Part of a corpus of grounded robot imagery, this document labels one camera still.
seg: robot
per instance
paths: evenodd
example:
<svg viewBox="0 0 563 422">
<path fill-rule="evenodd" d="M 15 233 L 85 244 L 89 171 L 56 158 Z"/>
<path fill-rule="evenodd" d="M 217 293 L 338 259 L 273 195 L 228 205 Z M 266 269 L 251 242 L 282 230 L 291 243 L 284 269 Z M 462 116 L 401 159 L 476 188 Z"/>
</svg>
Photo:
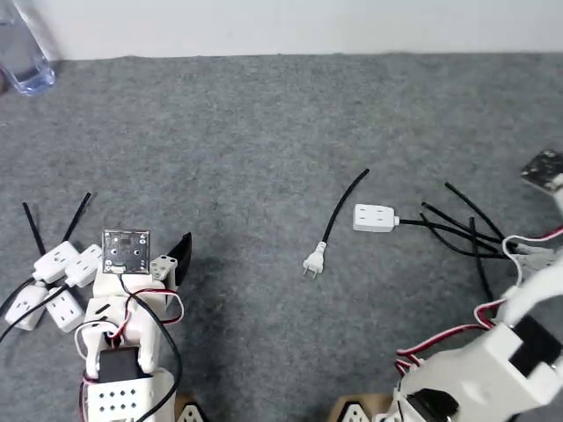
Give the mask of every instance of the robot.
<svg viewBox="0 0 563 422">
<path fill-rule="evenodd" d="M 562 347 L 529 312 L 563 295 L 562 279 L 559 258 L 496 301 L 495 324 L 470 344 L 409 365 L 391 402 L 348 397 L 331 422 L 507 422 L 548 405 L 563 386 Z"/>
<path fill-rule="evenodd" d="M 163 326 L 183 316 L 184 305 L 175 292 L 190 264 L 191 233 L 168 254 L 150 261 L 148 230 L 108 229 L 102 252 L 93 297 L 84 323 L 75 331 L 85 360 L 81 418 L 88 422 L 202 422 L 205 419 L 195 403 L 184 404 L 175 414 L 181 360 L 177 359 L 175 375 L 158 364 L 161 332 L 179 357 Z M 174 298 L 181 314 L 166 319 Z"/>
</svg>

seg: plastic bottle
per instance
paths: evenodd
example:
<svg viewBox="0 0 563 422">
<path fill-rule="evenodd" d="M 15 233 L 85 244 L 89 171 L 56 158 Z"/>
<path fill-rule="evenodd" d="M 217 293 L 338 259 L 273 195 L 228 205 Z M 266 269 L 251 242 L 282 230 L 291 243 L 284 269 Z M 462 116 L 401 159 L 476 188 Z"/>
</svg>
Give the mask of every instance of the plastic bottle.
<svg viewBox="0 0 563 422">
<path fill-rule="evenodd" d="M 55 73 L 11 0 L 0 0 L 0 70 L 27 96 L 55 83 Z"/>
</svg>

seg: black wire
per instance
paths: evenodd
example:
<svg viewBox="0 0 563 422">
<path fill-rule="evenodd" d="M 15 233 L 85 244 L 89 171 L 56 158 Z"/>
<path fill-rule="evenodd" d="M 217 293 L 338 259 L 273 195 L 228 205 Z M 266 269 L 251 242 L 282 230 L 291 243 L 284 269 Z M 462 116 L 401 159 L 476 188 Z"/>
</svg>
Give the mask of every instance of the black wire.
<svg viewBox="0 0 563 422">
<path fill-rule="evenodd" d="M 445 225 L 443 225 L 443 224 L 439 224 L 439 223 L 436 223 L 436 222 L 429 222 L 428 220 L 426 220 L 426 221 L 420 221 L 420 220 L 407 220 L 407 219 L 403 220 L 403 219 L 401 219 L 401 220 L 400 220 L 400 223 L 401 223 L 401 224 L 408 224 L 408 225 L 411 225 L 411 226 L 426 227 L 426 228 L 428 228 L 428 229 L 432 228 L 432 229 L 437 229 L 437 230 L 443 230 L 443 231 L 447 231 L 447 232 L 449 232 L 449 233 L 451 233 L 451 234 L 453 234 L 453 235 L 460 236 L 460 237 L 462 237 L 463 239 L 472 240 L 472 236 L 469 235 L 468 233 L 465 233 L 465 232 L 463 232 L 463 231 L 454 229 L 453 227 L 445 226 Z M 481 242 L 480 240 L 477 241 L 477 244 L 478 244 L 480 247 L 482 247 L 483 249 L 487 249 L 487 250 L 489 250 L 489 251 L 491 251 L 491 252 L 498 252 L 498 250 L 495 249 L 493 246 L 491 246 L 490 244 L 486 244 L 486 243 L 484 243 L 484 242 Z"/>
<path fill-rule="evenodd" d="M 147 411 L 144 415 L 142 415 L 136 421 L 136 422 L 143 422 L 144 420 L 147 420 L 150 416 L 154 415 L 157 411 L 159 411 L 162 408 L 162 406 L 164 406 L 166 404 L 166 402 L 174 395 L 174 393 L 178 389 L 180 379 L 182 378 L 182 371 L 183 371 L 182 357 L 179 354 L 178 347 L 176 346 L 176 343 L 174 343 L 172 336 L 170 335 L 168 330 L 166 330 L 166 327 L 162 324 L 162 322 L 158 318 L 157 314 L 154 313 L 154 311 L 150 308 L 149 305 L 147 305 L 145 302 L 143 302 L 143 300 L 139 299 L 139 297 L 137 295 L 135 295 L 134 293 L 131 293 L 127 289 L 127 287 L 125 286 L 125 283 L 123 282 L 123 278 L 121 277 L 121 274 L 118 274 L 117 277 L 120 280 L 121 288 L 123 288 L 123 291 L 125 293 L 127 293 L 129 295 L 129 297 L 132 297 L 133 299 L 135 299 L 137 304 L 141 308 L 146 310 L 149 313 L 150 317 L 154 320 L 155 324 L 158 326 L 160 331 L 165 336 L 166 341 L 170 345 L 170 348 L 172 349 L 172 354 L 174 355 L 174 359 L 176 360 L 176 376 L 174 376 L 174 383 L 170 387 L 170 390 L 165 394 L 165 396 L 162 397 L 162 399 L 157 404 L 155 404 L 152 407 L 152 409 Z"/>
<path fill-rule="evenodd" d="M 479 256 L 479 246 L 477 245 L 477 231 L 475 229 L 475 218 L 471 217 L 469 219 L 469 227 L 472 230 L 473 234 L 473 241 L 472 241 L 472 250 L 473 255 L 475 256 L 475 264 L 477 266 L 477 273 L 479 274 L 479 278 L 481 280 L 481 286 L 485 291 L 485 296 L 489 302 L 494 300 L 493 291 L 491 290 L 491 285 L 489 284 L 489 280 L 485 274 L 485 268 L 483 268 L 483 263 L 481 262 L 481 257 Z"/>
<path fill-rule="evenodd" d="M 445 186 L 450 189 L 455 195 L 457 195 L 463 202 L 469 205 L 473 211 L 475 211 L 479 216 L 486 222 L 486 225 L 496 234 L 499 240 L 503 240 L 505 236 L 502 234 L 501 230 L 496 227 L 496 225 L 491 221 L 491 219 L 481 210 L 481 208 L 477 207 L 469 198 L 459 192 L 456 187 L 454 187 L 450 182 L 446 182 Z"/>
<path fill-rule="evenodd" d="M 77 211 L 75 212 L 74 217 L 72 217 L 72 221 L 70 222 L 70 226 L 67 229 L 67 232 L 64 234 L 64 237 L 62 238 L 63 242 L 70 239 L 70 235 L 72 235 L 72 232 L 76 228 L 76 226 L 78 224 L 78 220 L 80 220 L 80 217 L 82 216 L 84 208 L 86 207 L 86 204 L 88 203 L 88 200 L 90 199 L 90 197 L 91 197 L 91 193 L 87 193 L 84 196 L 84 198 L 82 199 L 82 202 L 80 202 L 80 206 L 78 207 Z"/>
<path fill-rule="evenodd" d="M 27 217 L 27 220 L 29 221 L 29 226 L 32 228 L 33 237 L 35 238 L 35 243 L 37 244 L 37 249 L 39 249 L 39 254 L 41 256 L 43 256 L 46 253 L 45 245 L 43 244 L 43 239 L 41 239 L 41 235 L 39 234 L 39 230 L 37 229 L 37 226 L 35 225 L 35 221 L 33 220 L 32 213 L 29 210 L 29 207 L 27 206 L 27 202 L 22 202 L 21 205 L 24 206 L 24 211 L 26 211 L 26 217 Z"/>
<path fill-rule="evenodd" d="M 444 212 L 440 211 L 438 208 L 428 204 L 427 202 L 422 202 L 422 206 L 426 208 L 428 211 L 438 215 L 440 218 L 443 218 L 446 222 L 450 222 L 454 226 L 459 227 L 461 230 L 466 231 L 467 233 L 472 233 L 471 228 L 467 227 L 465 224 L 462 224 L 458 220 L 451 218 L 449 215 L 445 214 Z M 493 242 L 496 244 L 500 244 L 502 241 L 496 237 L 487 236 L 479 232 L 475 232 L 476 237 L 480 237 L 481 239 L 487 240 L 488 242 Z"/>
<path fill-rule="evenodd" d="M 331 219 L 328 221 L 328 224 L 326 225 L 325 235 L 323 236 L 323 242 L 328 243 L 328 237 L 331 235 L 331 231 L 333 230 L 333 225 L 334 225 L 334 221 L 336 220 L 336 215 L 338 215 L 338 213 L 340 212 L 340 209 L 344 205 L 344 201 L 347 199 L 348 196 L 350 196 L 350 193 L 352 193 L 354 188 L 358 185 L 358 183 L 360 183 L 360 181 L 363 178 L 366 177 L 368 173 L 369 173 L 369 169 L 362 171 L 362 173 L 360 173 L 360 176 L 355 178 L 352 184 L 344 192 L 342 198 L 340 198 L 340 200 L 338 201 L 338 204 L 336 204 L 336 207 L 334 208 L 333 211 L 333 215 L 331 215 Z"/>
<path fill-rule="evenodd" d="M 450 248 L 451 250 L 453 250 L 454 252 L 460 253 L 462 255 L 465 255 L 467 257 L 474 257 L 475 255 L 473 254 L 473 252 L 468 252 L 468 251 L 464 251 L 462 249 L 459 249 L 457 246 L 455 246 L 454 244 L 451 244 L 450 242 L 448 242 L 446 239 L 444 239 L 440 233 L 438 233 L 438 231 L 432 227 L 431 224 L 429 224 L 430 222 L 428 221 L 428 219 L 426 218 L 426 216 L 423 213 L 420 213 L 420 218 L 422 219 L 422 221 L 424 221 L 427 224 L 428 229 L 432 232 L 432 234 L 443 244 L 445 244 L 448 248 Z M 499 253 L 483 253 L 483 254 L 479 254 L 479 256 L 481 258 L 497 258 L 497 259 L 506 259 L 507 257 L 505 257 L 504 255 L 501 255 Z"/>
<path fill-rule="evenodd" d="M 49 302 L 51 302 L 53 299 L 56 298 L 56 296 L 60 295 L 62 292 L 66 291 L 69 289 L 69 285 L 65 284 L 64 286 L 62 286 L 61 288 L 59 288 L 56 292 L 54 292 L 52 295 L 47 296 L 47 298 L 45 298 L 42 302 L 38 303 L 37 305 L 35 305 L 34 307 L 32 307 L 31 309 L 29 309 L 25 314 L 23 314 L 22 316 L 20 316 L 16 321 L 14 321 L 14 323 L 12 325 L 10 325 L 8 328 L 6 328 L 4 330 L 4 332 L 2 333 L 2 335 L 0 336 L 0 343 L 2 343 L 2 341 L 6 338 L 6 336 L 8 335 L 8 333 L 13 330 L 13 328 L 18 325 L 19 323 L 21 323 L 24 319 L 26 319 L 27 317 L 29 317 L 33 312 L 35 312 L 37 309 L 42 308 L 43 306 L 47 305 Z"/>
<path fill-rule="evenodd" d="M 6 300 L 2 303 L 2 305 L 0 305 L 0 317 L 6 312 L 6 310 L 11 305 L 11 303 L 14 302 L 14 299 L 16 299 L 16 296 L 18 296 L 19 292 L 21 292 L 24 288 L 32 284 L 34 281 L 35 279 L 33 277 L 30 277 L 29 279 L 21 283 L 19 286 L 17 286 L 15 290 L 10 293 L 10 295 L 6 298 Z"/>
</svg>

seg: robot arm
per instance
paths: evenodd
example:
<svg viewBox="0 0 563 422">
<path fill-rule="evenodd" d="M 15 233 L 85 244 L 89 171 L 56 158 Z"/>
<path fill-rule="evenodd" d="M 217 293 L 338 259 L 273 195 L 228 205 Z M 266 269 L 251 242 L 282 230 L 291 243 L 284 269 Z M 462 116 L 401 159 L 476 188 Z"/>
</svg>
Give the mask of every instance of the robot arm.
<svg viewBox="0 0 563 422">
<path fill-rule="evenodd" d="M 106 235 L 103 267 L 94 281 L 85 322 L 76 332 L 86 347 L 84 384 L 88 399 L 84 419 L 88 422 L 175 421 L 175 392 L 158 411 L 143 418 L 171 391 L 174 376 L 158 366 L 158 325 L 128 292 L 138 293 L 162 321 L 187 268 L 180 261 L 183 273 L 178 276 L 179 260 L 168 255 L 149 262 L 149 240 L 146 231 L 111 230 L 109 239 Z M 174 251 L 180 259 L 189 257 L 191 235 L 186 235 Z M 189 412 L 199 417 L 197 410 Z"/>
<path fill-rule="evenodd" d="M 497 324 L 469 345 L 409 371 L 376 422 L 506 422 L 563 387 L 561 343 L 528 313 L 563 295 L 563 259 L 506 294 Z"/>
</svg>

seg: electrical plug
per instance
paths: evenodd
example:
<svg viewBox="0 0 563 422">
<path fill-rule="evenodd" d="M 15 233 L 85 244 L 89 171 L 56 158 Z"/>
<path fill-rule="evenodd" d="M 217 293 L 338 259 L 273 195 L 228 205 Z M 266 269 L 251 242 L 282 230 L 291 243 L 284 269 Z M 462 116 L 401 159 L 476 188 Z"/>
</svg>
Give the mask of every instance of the electrical plug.
<svg viewBox="0 0 563 422">
<path fill-rule="evenodd" d="M 64 275 L 64 269 L 78 256 L 78 251 L 69 241 L 62 242 L 33 264 L 33 277 L 37 281 L 51 284 Z"/>
<path fill-rule="evenodd" d="M 13 304 L 8 309 L 8 312 L 6 312 L 4 319 L 9 325 L 14 324 L 29 309 L 43 302 L 47 295 L 48 291 L 43 283 L 25 287 L 19 292 L 19 295 L 16 296 Z M 31 315 L 21 320 L 16 327 L 27 331 L 33 330 L 43 315 L 44 310 L 45 308 L 43 307 L 35 310 Z"/>
<path fill-rule="evenodd" d="M 92 283 L 96 278 L 98 267 L 102 263 L 102 248 L 96 244 L 73 259 L 65 268 L 67 276 L 65 282 L 70 286 L 85 287 Z"/>
<path fill-rule="evenodd" d="M 323 272 L 323 264 L 325 263 L 325 249 L 326 243 L 319 242 L 315 251 L 309 255 L 309 257 L 303 262 L 303 275 L 308 271 L 313 273 L 313 279 L 317 277 L 317 274 Z"/>
</svg>

